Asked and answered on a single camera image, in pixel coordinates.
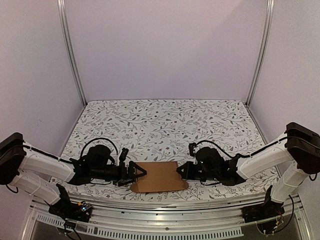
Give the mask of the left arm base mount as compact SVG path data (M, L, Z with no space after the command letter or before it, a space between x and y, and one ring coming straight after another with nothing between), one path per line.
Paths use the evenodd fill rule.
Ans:
M91 218L92 210L93 206L85 201L73 203L69 199L60 199L55 204L49 205L48 212L63 220L71 219L88 223Z

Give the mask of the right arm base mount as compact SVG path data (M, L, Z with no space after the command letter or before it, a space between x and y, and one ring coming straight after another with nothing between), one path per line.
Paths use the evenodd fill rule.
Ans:
M284 213L285 210L283 204L273 201L265 201L261 204L255 204L241 208L241 216L245 223L273 218Z

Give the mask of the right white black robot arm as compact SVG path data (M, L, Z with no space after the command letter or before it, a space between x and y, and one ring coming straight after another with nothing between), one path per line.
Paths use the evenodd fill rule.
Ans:
M259 206L258 213L262 218L269 218L278 210L278 204L282 204L306 178L320 172L320 136L295 122L288 123L285 132L273 142L251 154L238 153L228 160L220 155L222 148L218 145L196 150L198 145L193 142L188 146L189 154L196 162L187 161L176 169L184 180L235 186L275 165L291 163L270 187L267 200Z

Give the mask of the brown cardboard paper box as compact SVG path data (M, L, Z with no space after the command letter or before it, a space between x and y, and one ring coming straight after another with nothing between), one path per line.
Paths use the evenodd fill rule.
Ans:
M161 193L186 190L189 187L177 172L176 161L138 162L137 165L146 170L131 186L134 193Z

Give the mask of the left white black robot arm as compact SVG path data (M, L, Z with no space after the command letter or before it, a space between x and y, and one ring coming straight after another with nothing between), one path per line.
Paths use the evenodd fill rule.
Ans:
M123 148L117 159L105 145L90 147L80 158L64 160L28 144L15 132L0 143L0 183L16 187L41 198L63 216L74 213L74 205L63 186L51 184L38 174L44 174L75 186L90 184L94 179L112 181L121 187L135 182L147 171L135 162L125 164L128 149Z

